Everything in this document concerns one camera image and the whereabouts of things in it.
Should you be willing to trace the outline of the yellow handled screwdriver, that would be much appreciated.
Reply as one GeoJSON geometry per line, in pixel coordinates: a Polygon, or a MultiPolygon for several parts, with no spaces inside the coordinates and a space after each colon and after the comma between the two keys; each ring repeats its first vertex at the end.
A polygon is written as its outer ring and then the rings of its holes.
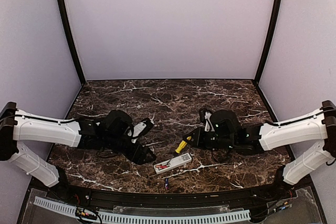
{"type": "Polygon", "coordinates": [[[175,149],[175,153],[179,154],[186,145],[187,145],[186,141],[181,141],[178,147],[175,149]]]}

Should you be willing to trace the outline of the white button remote control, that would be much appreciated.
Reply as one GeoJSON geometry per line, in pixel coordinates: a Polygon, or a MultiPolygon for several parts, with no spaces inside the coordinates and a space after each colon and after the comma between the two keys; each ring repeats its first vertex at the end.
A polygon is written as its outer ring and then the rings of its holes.
{"type": "Polygon", "coordinates": [[[170,159],[168,161],[164,161],[164,162],[161,162],[159,164],[155,164],[153,167],[154,167],[155,173],[159,175],[159,174],[168,172],[170,170],[173,170],[175,168],[178,168],[180,166],[183,166],[185,164],[188,164],[191,161],[192,161],[191,155],[189,153],[185,153],[183,155],[174,157],[174,158],[172,158],[172,159],[170,159]],[[156,165],[167,165],[168,168],[166,168],[166,169],[157,169],[156,165]]]}

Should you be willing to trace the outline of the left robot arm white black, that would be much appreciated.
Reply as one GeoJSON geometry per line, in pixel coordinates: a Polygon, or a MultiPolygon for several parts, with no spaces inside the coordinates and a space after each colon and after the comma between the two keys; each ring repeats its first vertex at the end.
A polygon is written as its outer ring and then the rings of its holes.
{"type": "Polygon", "coordinates": [[[1,110],[1,160],[13,163],[45,186],[53,187],[61,200],[69,201],[74,197],[74,189],[67,184],[65,172],[40,158],[24,141],[82,150],[109,149],[143,165],[156,159],[150,148],[138,141],[153,125],[149,118],[134,125],[131,117],[121,110],[112,110],[100,119],[62,120],[30,114],[19,110],[15,102],[8,102],[1,110]]]}

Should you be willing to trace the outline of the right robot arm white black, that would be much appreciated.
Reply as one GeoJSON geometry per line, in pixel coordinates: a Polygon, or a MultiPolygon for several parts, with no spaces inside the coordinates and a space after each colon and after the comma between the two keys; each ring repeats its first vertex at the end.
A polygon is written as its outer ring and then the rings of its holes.
{"type": "Polygon", "coordinates": [[[286,194],[288,185],[297,184],[323,164],[335,162],[335,104],[330,100],[306,115],[250,127],[242,127],[232,110],[201,109],[199,115],[204,126],[184,135],[182,142],[202,150],[256,155],[285,145],[315,141],[298,158],[277,170],[277,181],[268,187],[273,200],[286,194]]]}

